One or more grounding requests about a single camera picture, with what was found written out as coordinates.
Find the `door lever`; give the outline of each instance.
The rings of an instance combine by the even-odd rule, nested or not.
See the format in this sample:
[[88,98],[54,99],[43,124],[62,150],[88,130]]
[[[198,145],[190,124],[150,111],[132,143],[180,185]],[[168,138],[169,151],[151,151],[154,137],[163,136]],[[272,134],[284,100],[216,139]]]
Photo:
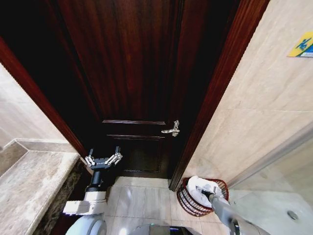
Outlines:
[[170,130],[161,130],[162,133],[172,133],[172,136],[176,137],[180,130],[178,129],[179,121],[174,121],[174,127]]

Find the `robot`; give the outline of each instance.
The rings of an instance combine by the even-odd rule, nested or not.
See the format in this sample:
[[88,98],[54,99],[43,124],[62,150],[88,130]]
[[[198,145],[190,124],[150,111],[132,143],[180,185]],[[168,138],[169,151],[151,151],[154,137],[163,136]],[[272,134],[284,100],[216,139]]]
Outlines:
[[[105,235],[107,226],[103,220],[106,209],[106,191],[117,176],[116,165],[123,158],[120,147],[110,158],[94,158],[93,149],[85,157],[88,166],[94,171],[90,185],[86,188],[83,201],[67,201],[63,213],[83,215],[67,231],[67,235]],[[265,230],[239,216],[229,203],[219,195],[216,188],[197,190],[203,193],[212,204],[214,213],[230,231],[230,235],[270,235]],[[191,228],[146,224],[136,228],[129,235],[200,235]]]

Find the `marble countertop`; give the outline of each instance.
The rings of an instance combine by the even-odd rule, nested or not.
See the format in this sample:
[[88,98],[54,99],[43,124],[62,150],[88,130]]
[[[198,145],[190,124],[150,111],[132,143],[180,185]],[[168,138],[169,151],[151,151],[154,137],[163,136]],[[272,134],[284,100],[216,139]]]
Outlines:
[[32,234],[79,158],[29,151],[0,177],[0,233]]

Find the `yellow sign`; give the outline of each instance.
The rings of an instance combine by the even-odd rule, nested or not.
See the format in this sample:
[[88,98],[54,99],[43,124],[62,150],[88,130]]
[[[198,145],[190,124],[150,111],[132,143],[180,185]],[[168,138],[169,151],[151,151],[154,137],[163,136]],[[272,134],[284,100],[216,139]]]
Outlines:
[[305,33],[288,56],[313,57],[313,32]]

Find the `door frame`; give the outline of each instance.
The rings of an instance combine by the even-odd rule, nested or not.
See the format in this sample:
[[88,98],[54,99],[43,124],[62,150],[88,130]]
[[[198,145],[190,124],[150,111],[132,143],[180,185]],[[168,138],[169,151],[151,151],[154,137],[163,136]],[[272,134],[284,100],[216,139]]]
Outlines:
[[[220,56],[215,65],[210,83],[206,89],[200,110],[191,128],[174,174],[169,183],[170,190],[177,190],[184,171],[208,126],[237,65],[269,3],[269,0],[241,0],[234,14]],[[0,61],[33,99],[51,122],[59,129],[68,142],[81,156],[87,152],[61,115],[51,105],[14,53],[0,38]]]

